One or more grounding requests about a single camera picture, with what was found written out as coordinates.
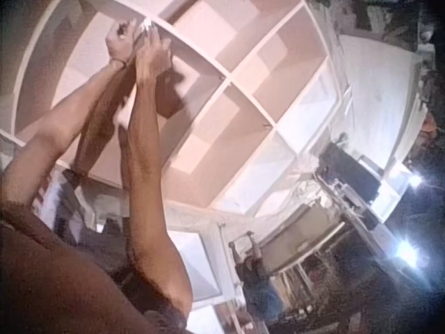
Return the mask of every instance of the hand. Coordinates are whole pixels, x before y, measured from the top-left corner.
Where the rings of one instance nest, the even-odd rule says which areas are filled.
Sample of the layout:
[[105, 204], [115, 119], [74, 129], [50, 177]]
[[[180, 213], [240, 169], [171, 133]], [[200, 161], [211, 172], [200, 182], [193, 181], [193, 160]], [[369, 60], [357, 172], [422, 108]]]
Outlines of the hand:
[[136, 56], [136, 81], [154, 79], [172, 66], [170, 40], [161, 40], [156, 28], [148, 31]]
[[135, 28], [135, 19], [131, 22], [115, 22], [111, 27], [105, 39], [111, 61], [120, 61], [125, 65], [128, 63], [133, 53], [133, 34]]

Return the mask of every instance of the person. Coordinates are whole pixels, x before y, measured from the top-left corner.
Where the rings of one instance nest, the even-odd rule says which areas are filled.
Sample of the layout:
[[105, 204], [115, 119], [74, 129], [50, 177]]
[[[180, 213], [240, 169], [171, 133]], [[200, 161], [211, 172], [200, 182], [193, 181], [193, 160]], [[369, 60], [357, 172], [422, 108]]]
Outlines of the person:
[[252, 244], [252, 254], [244, 261], [236, 252], [235, 243], [229, 243], [235, 261], [235, 270], [243, 283], [243, 293], [247, 310], [255, 322], [264, 321], [266, 324], [277, 320], [283, 310], [283, 303], [277, 291], [270, 283], [267, 270], [264, 266], [261, 249], [253, 238], [253, 233], [247, 233]]
[[[135, 22], [116, 23], [108, 65], [45, 116], [35, 136], [1, 176], [2, 333], [183, 333], [191, 286], [163, 216], [156, 78], [171, 66], [168, 40], [155, 29], [136, 56], [136, 101], [128, 131], [130, 245], [133, 283], [119, 288], [94, 262], [61, 241], [31, 213], [41, 183], [86, 122], [107, 85], [128, 66]], [[153, 309], [125, 292], [143, 280]], [[180, 320], [158, 308], [164, 298]]]

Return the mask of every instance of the man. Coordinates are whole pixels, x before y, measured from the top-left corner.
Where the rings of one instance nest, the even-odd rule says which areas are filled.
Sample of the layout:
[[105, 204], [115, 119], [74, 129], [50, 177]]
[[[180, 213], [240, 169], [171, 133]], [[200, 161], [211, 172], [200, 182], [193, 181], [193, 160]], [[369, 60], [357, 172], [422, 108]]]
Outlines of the man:
[[[42, 181], [94, 117], [107, 85], [128, 65], [135, 25], [115, 24], [106, 40], [109, 64], [48, 113], [1, 176], [2, 333], [180, 333], [177, 328], [190, 312], [190, 282], [163, 217], [154, 94], [156, 78], [171, 62], [170, 42], [156, 30], [136, 57], [137, 93], [128, 132], [130, 283], [121, 291], [31, 213]], [[122, 293], [131, 294], [141, 281], [152, 310]], [[159, 301], [167, 301], [182, 319], [171, 315], [171, 308], [158, 307]]]
[[275, 321], [283, 309], [283, 304], [278, 293], [269, 281], [261, 249], [253, 239], [253, 233], [248, 232], [252, 243], [252, 255], [248, 255], [244, 261], [236, 252], [235, 243], [229, 243], [235, 261], [235, 270], [239, 279], [243, 282], [243, 293], [247, 309], [255, 322]]

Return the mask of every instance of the shelf compartment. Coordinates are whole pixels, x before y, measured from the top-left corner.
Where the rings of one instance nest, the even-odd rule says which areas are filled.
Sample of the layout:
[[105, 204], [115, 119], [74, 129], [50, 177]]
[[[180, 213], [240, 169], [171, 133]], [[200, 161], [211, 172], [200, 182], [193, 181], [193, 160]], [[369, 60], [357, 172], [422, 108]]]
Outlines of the shelf compartment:
[[216, 199], [212, 207], [224, 212], [247, 214], [285, 173], [295, 155], [277, 133], [259, 148], [242, 173]]
[[197, 0], [168, 21], [231, 72], [299, 3], [300, 0]]
[[165, 198], [208, 207], [270, 131], [238, 89], [226, 88], [172, 158], [163, 176]]
[[314, 23], [302, 7], [252, 57], [236, 81], [278, 122], [325, 58]]
[[338, 100], [333, 73], [325, 63], [307, 92], [277, 124], [278, 132], [295, 153], [300, 154], [307, 148]]
[[[93, 0], [92, 3], [95, 7], [88, 6], [90, 11], [89, 20], [80, 32], [73, 34], [71, 30], [61, 29], [58, 37], [59, 43], [63, 45], [68, 41], [74, 45], [63, 56], [59, 57], [59, 54], [51, 52], [44, 53], [42, 46], [36, 50], [36, 54], [31, 56], [33, 63], [35, 63], [34, 56], [39, 59], [42, 55], [47, 59], [47, 62], [60, 63], [61, 68], [47, 76], [44, 76], [41, 71], [39, 72], [34, 65], [31, 71], [27, 71], [25, 76], [27, 91], [35, 90], [42, 81], [38, 78], [42, 77], [45, 77], [45, 81], [50, 83], [51, 89], [45, 91], [43, 100], [41, 99], [42, 96], [33, 96], [33, 102], [40, 106], [37, 113], [28, 112], [35, 109], [31, 108], [26, 95], [23, 95], [20, 99], [22, 105], [18, 109], [16, 129], [18, 130], [17, 137], [21, 140], [28, 141], [37, 130], [41, 117], [52, 106], [84, 84], [88, 78], [108, 63], [105, 37], [114, 19], [136, 17], [139, 22], [143, 20], [143, 16], [139, 13], [118, 2]], [[95, 9], [103, 10], [103, 12], [96, 12]], [[214, 66], [176, 36], [161, 27], [158, 28], [161, 36], [171, 39], [173, 55], [172, 69], [159, 77], [156, 87], [156, 109], [160, 113], [161, 158], [164, 164], [191, 126], [196, 115], [223, 82], [224, 77]], [[134, 78], [131, 78], [131, 75], [130, 80], [133, 81], [129, 81], [128, 88], [125, 88], [128, 92], [134, 86]], [[126, 116], [123, 116], [127, 121], [130, 118], [133, 102], [134, 94], [129, 96], [124, 110], [121, 111], [121, 113], [127, 113]], [[73, 161], [77, 143], [78, 140], [61, 158], [65, 163], [69, 164]], [[91, 170], [91, 176], [109, 184], [120, 186], [119, 161], [120, 148], [117, 134], [115, 134]]]

